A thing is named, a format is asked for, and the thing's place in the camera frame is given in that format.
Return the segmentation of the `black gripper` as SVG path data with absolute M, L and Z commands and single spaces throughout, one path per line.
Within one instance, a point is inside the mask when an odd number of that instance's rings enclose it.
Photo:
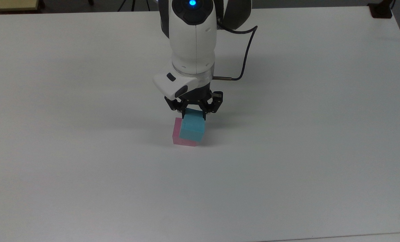
M 171 110 L 181 113 L 182 119 L 185 117 L 187 105 L 198 105 L 200 101 L 203 119 L 206 120 L 206 115 L 209 113 L 216 113 L 219 110 L 223 103 L 223 95 L 222 91 L 211 92 L 210 84 L 206 84 L 205 86 L 187 92 L 174 100 L 170 100 L 167 97 L 164 97 L 164 99 Z

